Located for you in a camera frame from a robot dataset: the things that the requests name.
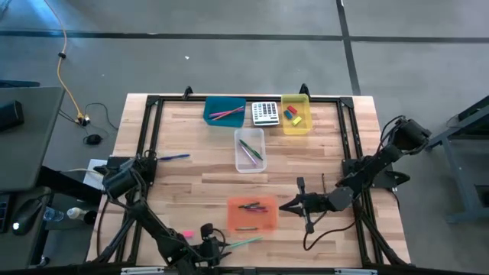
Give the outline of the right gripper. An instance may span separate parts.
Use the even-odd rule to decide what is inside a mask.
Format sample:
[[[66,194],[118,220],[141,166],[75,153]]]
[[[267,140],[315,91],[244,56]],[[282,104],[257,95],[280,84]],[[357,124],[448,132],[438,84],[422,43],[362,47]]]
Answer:
[[[315,192],[306,193],[303,177],[297,178],[300,194],[289,202],[280,206],[281,211],[290,212],[304,217],[306,222],[306,233],[314,232],[314,225],[325,215],[327,211],[326,197]],[[321,212],[322,216],[315,221],[311,220],[311,213]]]

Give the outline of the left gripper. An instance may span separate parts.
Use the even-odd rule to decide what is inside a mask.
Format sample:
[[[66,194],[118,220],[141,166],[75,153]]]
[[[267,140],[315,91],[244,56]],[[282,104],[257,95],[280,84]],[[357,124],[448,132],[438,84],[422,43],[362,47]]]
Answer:
[[[213,224],[204,224],[200,228],[202,243],[193,246],[192,261],[194,263],[206,262],[208,266],[213,267],[220,264],[221,260],[231,254],[225,252],[230,244],[225,244],[224,233],[214,228]]]

